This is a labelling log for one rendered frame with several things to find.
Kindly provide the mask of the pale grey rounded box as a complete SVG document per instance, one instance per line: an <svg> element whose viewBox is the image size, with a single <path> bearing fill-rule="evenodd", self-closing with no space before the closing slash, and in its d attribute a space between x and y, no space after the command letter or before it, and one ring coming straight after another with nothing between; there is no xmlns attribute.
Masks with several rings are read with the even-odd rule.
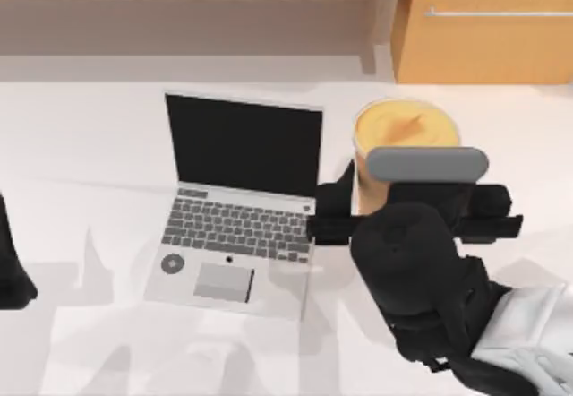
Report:
<svg viewBox="0 0 573 396"><path fill-rule="evenodd" d="M368 153L366 167L380 181L475 183L489 159L473 147L379 147Z"/></svg>

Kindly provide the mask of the orange cup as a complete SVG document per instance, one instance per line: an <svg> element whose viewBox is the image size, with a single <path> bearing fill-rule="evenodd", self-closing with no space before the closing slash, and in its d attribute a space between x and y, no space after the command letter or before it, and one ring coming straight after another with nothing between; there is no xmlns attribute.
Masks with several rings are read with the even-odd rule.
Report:
<svg viewBox="0 0 573 396"><path fill-rule="evenodd" d="M458 128L441 108L417 99L384 99L366 105L354 122L355 199L360 215L387 201L390 184L377 181L366 167L368 152L378 147L457 147Z"/></svg>

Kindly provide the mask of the silver open laptop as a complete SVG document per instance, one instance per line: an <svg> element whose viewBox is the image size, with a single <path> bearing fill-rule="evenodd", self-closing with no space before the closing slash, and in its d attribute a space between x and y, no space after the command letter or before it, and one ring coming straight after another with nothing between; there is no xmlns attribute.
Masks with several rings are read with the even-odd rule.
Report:
<svg viewBox="0 0 573 396"><path fill-rule="evenodd" d="M145 298L300 319L322 111L174 93L166 106L177 189Z"/></svg>

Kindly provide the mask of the wooden open shelves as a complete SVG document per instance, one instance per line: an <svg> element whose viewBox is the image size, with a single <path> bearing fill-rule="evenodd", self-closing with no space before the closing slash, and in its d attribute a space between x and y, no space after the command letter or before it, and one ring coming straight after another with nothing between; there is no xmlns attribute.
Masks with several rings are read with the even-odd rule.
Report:
<svg viewBox="0 0 573 396"><path fill-rule="evenodd" d="M345 56L392 0L0 0L0 55Z"/></svg>

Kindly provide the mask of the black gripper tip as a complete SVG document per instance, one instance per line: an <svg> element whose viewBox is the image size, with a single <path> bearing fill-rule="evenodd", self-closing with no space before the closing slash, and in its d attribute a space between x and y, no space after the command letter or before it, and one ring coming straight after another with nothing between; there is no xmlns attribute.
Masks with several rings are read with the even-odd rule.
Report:
<svg viewBox="0 0 573 396"><path fill-rule="evenodd" d="M38 296L38 290L21 265L0 194L0 311L22 310Z"/></svg>

